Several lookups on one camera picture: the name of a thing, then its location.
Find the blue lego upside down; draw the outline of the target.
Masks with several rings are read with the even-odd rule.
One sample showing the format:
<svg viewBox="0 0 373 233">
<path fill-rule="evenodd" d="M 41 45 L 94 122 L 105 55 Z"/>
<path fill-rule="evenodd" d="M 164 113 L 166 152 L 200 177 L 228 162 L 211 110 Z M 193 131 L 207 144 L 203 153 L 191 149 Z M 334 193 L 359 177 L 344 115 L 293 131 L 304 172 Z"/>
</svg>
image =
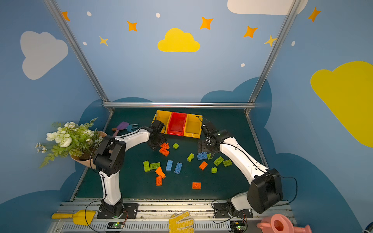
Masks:
<svg viewBox="0 0 373 233">
<path fill-rule="evenodd" d="M 208 156 L 207 156 L 207 153 L 206 153 L 206 152 L 201 152 L 201 153 L 198 153 L 198 154 L 197 154 L 197 159 L 198 159 L 198 161 L 206 160 L 207 158 L 208 158 Z"/>
</svg>

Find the green lego far right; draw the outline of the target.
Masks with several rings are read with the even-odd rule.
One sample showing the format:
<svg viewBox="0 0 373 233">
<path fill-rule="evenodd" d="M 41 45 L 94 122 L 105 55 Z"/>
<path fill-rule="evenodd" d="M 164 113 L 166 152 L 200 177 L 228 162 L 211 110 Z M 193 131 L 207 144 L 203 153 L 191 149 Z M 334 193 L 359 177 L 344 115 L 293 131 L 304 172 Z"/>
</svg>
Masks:
<svg viewBox="0 0 373 233">
<path fill-rule="evenodd" d="M 233 163 L 232 163 L 231 160 L 224 160 L 224 161 L 223 161 L 223 165 L 224 165 L 225 167 L 229 167 L 229 166 L 233 165 Z"/>
</svg>

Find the green lego left upside-down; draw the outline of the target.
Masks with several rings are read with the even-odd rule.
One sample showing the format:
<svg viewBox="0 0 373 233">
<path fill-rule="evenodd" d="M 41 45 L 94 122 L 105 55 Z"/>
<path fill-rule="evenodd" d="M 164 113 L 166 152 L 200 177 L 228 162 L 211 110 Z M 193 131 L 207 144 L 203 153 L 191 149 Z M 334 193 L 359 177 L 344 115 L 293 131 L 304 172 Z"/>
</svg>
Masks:
<svg viewBox="0 0 373 233">
<path fill-rule="evenodd" d="M 160 162 L 157 162 L 157 163 L 151 163 L 151 164 L 150 164 L 150 170 L 156 170 L 156 169 L 158 169 L 160 166 L 161 166 L 161 163 L 160 163 Z"/>
</svg>

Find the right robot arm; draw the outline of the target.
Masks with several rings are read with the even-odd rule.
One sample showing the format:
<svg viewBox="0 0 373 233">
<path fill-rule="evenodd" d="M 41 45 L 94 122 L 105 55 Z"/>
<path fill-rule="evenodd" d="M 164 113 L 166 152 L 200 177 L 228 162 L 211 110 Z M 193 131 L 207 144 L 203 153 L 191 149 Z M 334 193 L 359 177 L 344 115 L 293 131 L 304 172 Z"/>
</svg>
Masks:
<svg viewBox="0 0 373 233">
<path fill-rule="evenodd" d="M 198 152 L 225 154 L 243 173 L 249 183 L 247 192 L 227 200 L 227 211 L 253 209 L 259 214 L 283 200 L 281 175 L 276 169 L 268 169 L 256 161 L 226 130 L 218 130 L 212 122 L 202 123 L 206 139 L 201 140 Z"/>
</svg>

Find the purple toy shovel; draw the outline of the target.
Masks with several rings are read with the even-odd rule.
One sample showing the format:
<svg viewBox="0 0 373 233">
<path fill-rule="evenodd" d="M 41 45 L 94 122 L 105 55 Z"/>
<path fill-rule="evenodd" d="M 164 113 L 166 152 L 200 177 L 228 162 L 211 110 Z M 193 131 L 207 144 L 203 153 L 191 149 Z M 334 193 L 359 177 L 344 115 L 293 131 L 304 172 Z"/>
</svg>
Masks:
<svg viewBox="0 0 373 233">
<path fill-rule="evenodd" d="M 116 137 L 120 131 L 125 130 L 128 126 L 129 126 L 129 123 L 123 121 L 117 127 L 112 128 L 112 131 L 114 132 L 113 137 Z"/>
</svg>

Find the long orange lego assembly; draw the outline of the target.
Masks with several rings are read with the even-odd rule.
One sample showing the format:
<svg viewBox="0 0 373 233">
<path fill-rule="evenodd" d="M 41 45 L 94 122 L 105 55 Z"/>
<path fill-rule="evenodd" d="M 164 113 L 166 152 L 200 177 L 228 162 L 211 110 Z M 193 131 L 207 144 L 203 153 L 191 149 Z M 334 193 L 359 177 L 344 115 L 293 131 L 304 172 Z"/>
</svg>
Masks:
<svg viewBox="0 0 373 233">
<path fill-rule="evenodd" d="M 160 147 L 163 148 L 163 149 L 167 149 L 167 150 L 170 148 L 168 143 L 163 143 L 163 144 L 160 145 Z"/>
</svg>

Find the orange lego front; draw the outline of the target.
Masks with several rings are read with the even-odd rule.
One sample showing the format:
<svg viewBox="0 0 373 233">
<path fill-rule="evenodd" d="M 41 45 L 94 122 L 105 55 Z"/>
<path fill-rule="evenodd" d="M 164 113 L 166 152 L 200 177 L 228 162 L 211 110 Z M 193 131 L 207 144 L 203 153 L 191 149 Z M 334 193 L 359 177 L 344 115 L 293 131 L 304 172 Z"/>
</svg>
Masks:
<svg viewBox="0 0 373 233">
<path fill-rule="evenodd" d="M 194 190 L 201 190 L 202 189 L 202 184 L 199 182 L 193 182 L 192 183 L 192 189 Z"/>
</svg>

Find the green lego studs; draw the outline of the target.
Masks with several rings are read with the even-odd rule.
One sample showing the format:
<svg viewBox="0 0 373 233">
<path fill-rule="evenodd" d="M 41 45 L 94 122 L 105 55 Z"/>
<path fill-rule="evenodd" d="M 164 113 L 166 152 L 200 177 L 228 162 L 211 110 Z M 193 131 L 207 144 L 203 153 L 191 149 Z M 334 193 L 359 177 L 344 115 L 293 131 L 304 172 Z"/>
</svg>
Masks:
<svg viewBox="0 0 373 233">
<path fill-rule="evenodd" d="M 143 162 L 143 167 L 145 172 L 150 172 L 150 164 L 149 161 L 144 161 Z"/>
</svg>

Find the blue toy rake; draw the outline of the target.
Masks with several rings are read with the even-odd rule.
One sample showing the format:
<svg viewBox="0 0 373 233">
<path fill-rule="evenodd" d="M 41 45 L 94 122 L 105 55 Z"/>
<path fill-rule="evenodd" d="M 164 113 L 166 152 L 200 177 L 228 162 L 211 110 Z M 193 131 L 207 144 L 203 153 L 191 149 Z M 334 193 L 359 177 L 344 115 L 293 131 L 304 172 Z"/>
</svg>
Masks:
<svg viewBox="0 0 373 233">
<path fill-rule="evenodd" d="M 126 127 L 126 130 L 127 130 L 127 132 L 131 133 L 131 132 L 134 132 L 134 131 L 138 130 L 138 128 L 139 128 L 138 124 L 129 124 Z"/>
</svg>

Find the red middle bin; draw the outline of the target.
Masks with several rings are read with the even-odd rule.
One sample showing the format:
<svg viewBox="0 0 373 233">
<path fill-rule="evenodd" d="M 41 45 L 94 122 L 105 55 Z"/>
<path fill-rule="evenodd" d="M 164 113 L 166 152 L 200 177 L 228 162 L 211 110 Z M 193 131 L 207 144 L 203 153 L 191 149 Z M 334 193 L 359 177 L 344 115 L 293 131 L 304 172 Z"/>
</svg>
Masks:
<svg viewBox="0 0 373 233">
<path fill-rule="evenodd" d="M 172 112 L 168 123 L 167 134 L 173 136 L 184 136 L 187 114 Z"/>
</svg>

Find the orange curved lego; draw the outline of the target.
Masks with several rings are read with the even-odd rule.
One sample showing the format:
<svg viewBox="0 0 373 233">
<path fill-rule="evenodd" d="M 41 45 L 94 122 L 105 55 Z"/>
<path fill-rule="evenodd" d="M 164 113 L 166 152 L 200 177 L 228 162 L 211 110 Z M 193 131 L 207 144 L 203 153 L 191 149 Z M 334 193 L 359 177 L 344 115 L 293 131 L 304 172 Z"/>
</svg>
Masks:
<svg viewBox="0 0 373 233">
<path fill-rule="evenodd" d="M 160 176 L 162 179 L 165 179 L 166 175 L 165 175 L 165 173 L 163 172 L 163 170 L 162 170 L 161 167 L 158 167 L 158 168 L 156 169 L 155 172 L 156 172 L 156 174 L 157 174 L 158 176 Z"/>
</svg>

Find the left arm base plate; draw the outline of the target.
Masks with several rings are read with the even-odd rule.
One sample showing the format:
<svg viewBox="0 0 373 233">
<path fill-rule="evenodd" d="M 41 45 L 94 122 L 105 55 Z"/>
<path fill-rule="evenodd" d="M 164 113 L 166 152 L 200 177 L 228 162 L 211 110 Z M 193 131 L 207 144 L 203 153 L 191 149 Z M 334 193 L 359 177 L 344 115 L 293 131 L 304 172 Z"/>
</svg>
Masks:
<svg viewBox="0 0 373 233">
<path fill-rule="evenodd" d="M 118 203 L 116 205 L 109 205 L 102 202 L 97 214 L 97 219 L 135 219 L 138 208 L 139 204 L 137 203 Z"/>
</svg>

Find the left yellow bin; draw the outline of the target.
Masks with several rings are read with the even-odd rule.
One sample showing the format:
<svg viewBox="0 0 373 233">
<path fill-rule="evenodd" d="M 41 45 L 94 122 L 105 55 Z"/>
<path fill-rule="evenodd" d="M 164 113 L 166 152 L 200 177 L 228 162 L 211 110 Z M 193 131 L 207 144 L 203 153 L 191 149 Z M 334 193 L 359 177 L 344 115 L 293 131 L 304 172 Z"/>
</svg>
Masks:
<svg viewBox="0 0 373 233">
<path fill-rule="evenodd" d="M 159 120 L 164 124 L 164 128 L 161 131 L 162 134 L 166 134 L 166 135 L 168 134 L 168 126 L 170 123 L 171 116 L 172 116 L 172 112 L 170 111 L 157 110 L 153 118 L 153 122 L 154 120 Z"/>
</svg>

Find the yellow toy shovel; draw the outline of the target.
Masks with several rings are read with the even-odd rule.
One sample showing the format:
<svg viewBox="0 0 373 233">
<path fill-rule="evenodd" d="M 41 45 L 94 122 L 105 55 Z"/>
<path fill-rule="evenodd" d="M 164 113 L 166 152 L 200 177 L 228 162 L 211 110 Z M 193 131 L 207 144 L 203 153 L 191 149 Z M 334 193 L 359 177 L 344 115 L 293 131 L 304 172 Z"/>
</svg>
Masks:
<svg viewBox="0 0 373 233">
<path fill-rule="evenodd" d="M 73 219 L 73 223 L 75 225 L 83 225 L 88 226 L 91 224 L 92 220 L 96 215 L 96 211 L 90 210 L 80 210 L 75 214 L 67 214 L 67 213 L 54 213 L 51 218 L 52 219 L 65 219 L 71 218 Z"/>
</svg>

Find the left circuit board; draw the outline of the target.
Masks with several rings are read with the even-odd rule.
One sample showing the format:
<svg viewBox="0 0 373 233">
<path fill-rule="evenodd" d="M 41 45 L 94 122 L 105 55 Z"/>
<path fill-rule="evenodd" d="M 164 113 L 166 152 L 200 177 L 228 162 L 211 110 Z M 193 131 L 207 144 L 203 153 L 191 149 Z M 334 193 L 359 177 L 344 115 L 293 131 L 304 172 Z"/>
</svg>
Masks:
<svg viewBox="0 0 373 233">
<path fill-rule="evenodd" d="M 121 222 L 109 222 L 107 225 L 107 230 L 122 230 L 124 228 L 124 221 Z"/>
</svg>

